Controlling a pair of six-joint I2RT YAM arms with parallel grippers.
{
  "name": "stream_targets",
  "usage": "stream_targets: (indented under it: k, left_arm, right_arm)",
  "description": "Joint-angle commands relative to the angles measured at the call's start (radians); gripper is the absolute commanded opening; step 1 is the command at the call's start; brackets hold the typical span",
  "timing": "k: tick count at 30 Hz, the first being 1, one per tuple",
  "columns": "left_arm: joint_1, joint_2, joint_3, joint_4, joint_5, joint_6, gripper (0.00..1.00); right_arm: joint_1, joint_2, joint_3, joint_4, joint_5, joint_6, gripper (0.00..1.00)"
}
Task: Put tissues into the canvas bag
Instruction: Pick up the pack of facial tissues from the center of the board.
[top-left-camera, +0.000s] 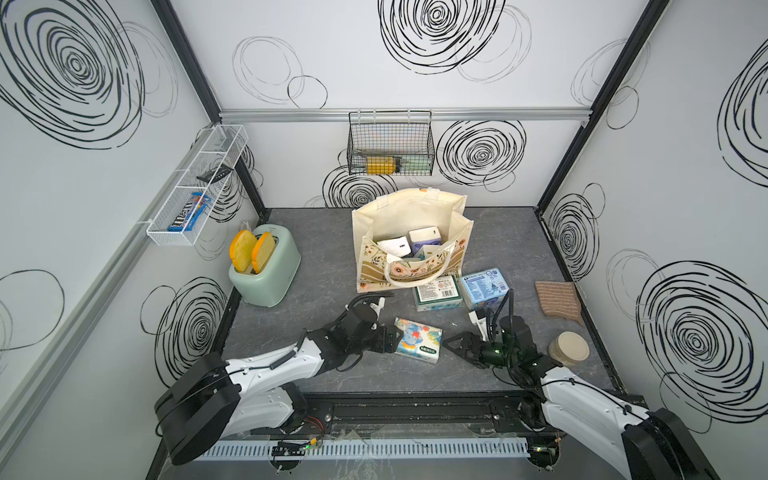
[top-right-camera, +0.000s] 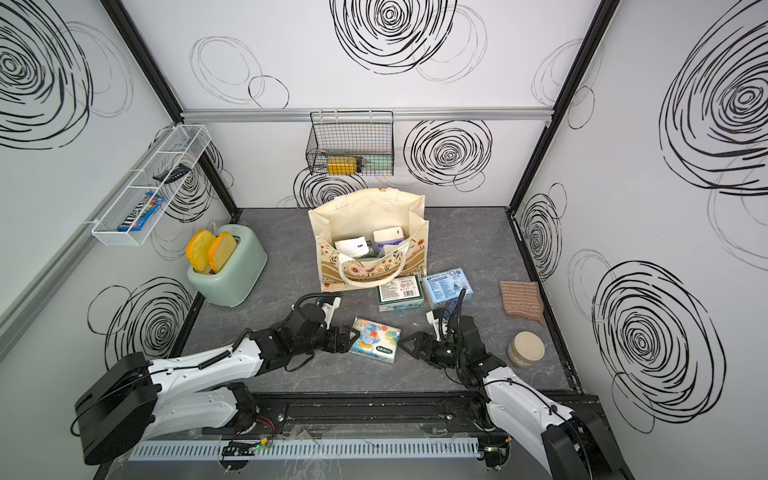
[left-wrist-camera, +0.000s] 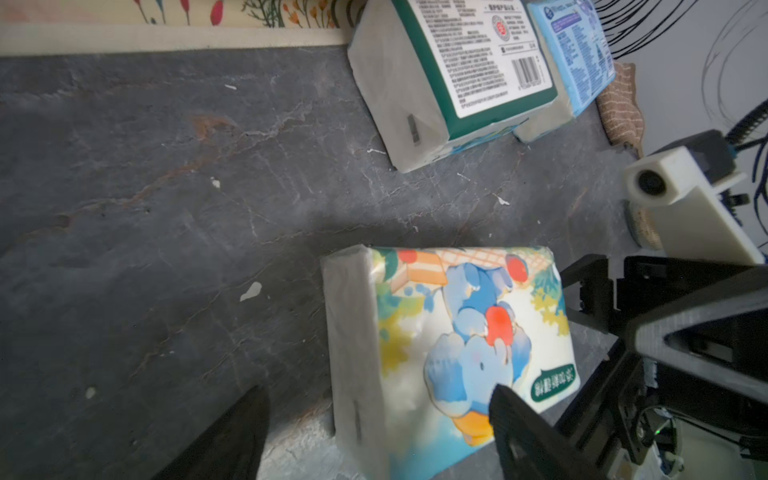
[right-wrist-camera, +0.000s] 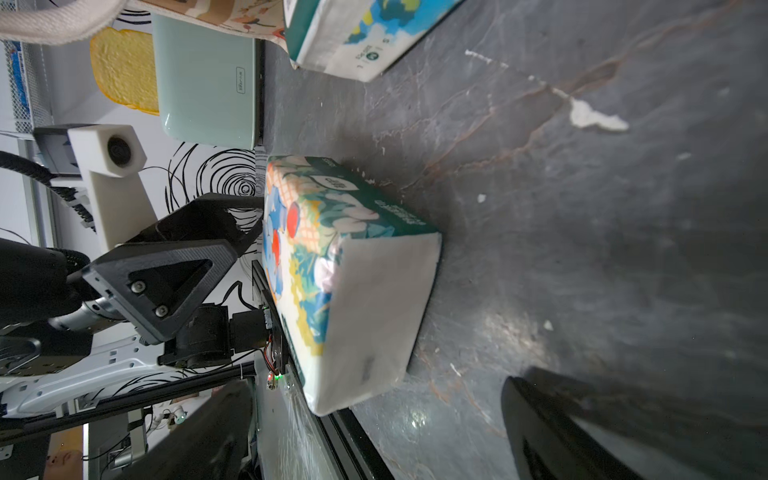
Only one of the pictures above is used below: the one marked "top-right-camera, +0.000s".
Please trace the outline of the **floral canvas tote bag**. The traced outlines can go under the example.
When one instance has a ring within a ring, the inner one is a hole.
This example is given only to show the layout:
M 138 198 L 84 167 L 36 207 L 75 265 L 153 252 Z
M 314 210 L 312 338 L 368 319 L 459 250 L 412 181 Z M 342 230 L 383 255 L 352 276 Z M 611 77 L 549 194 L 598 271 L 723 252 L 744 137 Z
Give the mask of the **floral canvas tote bag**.
M 323 292 L 427 275 L 426 198 L 394 188 L 343 195 L 308 212 Z

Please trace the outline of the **floral tissue pack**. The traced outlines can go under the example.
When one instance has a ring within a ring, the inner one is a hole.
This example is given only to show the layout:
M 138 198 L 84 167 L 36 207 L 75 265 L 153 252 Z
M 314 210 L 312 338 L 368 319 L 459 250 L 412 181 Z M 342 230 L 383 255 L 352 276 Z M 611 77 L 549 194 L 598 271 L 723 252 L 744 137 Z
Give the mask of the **floral tissue pack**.
M 359 337 L 352 344 L 350 353 L 387 364 L 394 363 L 401 337 L 400 328 L 364 318 L 356 318 L 353 328 L 359 332 Z

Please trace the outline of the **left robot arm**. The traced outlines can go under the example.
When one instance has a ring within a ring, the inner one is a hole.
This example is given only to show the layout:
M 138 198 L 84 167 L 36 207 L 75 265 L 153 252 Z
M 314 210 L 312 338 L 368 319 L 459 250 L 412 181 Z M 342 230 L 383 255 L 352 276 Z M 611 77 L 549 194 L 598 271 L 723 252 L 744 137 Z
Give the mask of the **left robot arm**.
M 222 429 L 234 435 L 272 422 L 261 414 L 245 382 L 288 371 L 297 356 L 311 361 L 319 351 L 347 353 L 361 333 L 335 326 L 337 295 L 308 295 L 287 317 L 261 330 L 244 330 L 230 345 L 169 359 L 136 352 L 118 360 L 75 403 L 70 432 L 81 442 L 85 464 L 117 459 L 138 443 L 192 429 Z

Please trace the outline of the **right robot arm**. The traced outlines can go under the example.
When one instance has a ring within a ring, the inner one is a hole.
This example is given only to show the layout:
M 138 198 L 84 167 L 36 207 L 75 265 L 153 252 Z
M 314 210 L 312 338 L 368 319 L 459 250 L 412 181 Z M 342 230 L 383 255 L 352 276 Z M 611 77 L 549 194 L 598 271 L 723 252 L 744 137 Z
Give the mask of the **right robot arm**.
M 632 479 L 617 442 L 589 409 L 572 409 L 522 380 L 488 352 L 474 320 L 434 320 L 433 330 L 403 337 L 399 346 L 415 359 L 452 369 L 476 392 L 486 421 L 520 444 L 553 479 Z

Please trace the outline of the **light blue tissue pack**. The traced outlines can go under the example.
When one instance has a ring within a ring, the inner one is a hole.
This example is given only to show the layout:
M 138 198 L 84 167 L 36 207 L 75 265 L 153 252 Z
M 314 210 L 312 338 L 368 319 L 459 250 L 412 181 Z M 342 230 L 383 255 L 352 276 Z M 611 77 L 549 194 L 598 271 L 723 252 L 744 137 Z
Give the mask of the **light blue tissue pack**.
M 369 242 L 364 236 L 337 240 L 334 247 L 340 254 L 351 258 L 363 258 L 370 253 Z

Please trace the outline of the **purple tissue pack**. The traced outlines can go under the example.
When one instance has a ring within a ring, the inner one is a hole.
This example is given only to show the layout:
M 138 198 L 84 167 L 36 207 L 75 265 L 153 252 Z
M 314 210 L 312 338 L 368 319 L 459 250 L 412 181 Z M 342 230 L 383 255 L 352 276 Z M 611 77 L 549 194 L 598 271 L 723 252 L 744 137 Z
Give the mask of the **purple tissue pack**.
M 397 246 L 405 239 L 402 227 L 389 227 L 372 233 L 372 241 L 377 254 L 383 254 L 387 246 Z

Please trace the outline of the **green white tissue pack under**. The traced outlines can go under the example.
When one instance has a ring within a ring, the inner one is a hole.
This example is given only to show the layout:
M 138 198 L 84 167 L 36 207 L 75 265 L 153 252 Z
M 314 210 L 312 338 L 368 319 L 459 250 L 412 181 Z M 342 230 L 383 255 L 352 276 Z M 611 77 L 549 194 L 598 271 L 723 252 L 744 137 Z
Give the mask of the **green white tissue pack under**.
M 420 308 L 424 294 L 415 275 L 398 277 L 378 287 L 378 310 L 380 312 Z

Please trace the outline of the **blue labelled tissue pack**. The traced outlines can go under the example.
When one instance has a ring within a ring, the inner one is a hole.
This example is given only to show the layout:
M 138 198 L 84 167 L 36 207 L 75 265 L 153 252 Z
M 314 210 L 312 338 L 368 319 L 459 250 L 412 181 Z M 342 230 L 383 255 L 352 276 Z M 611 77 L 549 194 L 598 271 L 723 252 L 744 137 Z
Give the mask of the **blue labelled tissue pack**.
M 428 275 L 423 278 L 422 285 L 425 298 L 432 309 L 455 305 L 462 290 L 465 291 L 465 300 L 470 300 L 474 295 L 474 290 L 462 268 Z

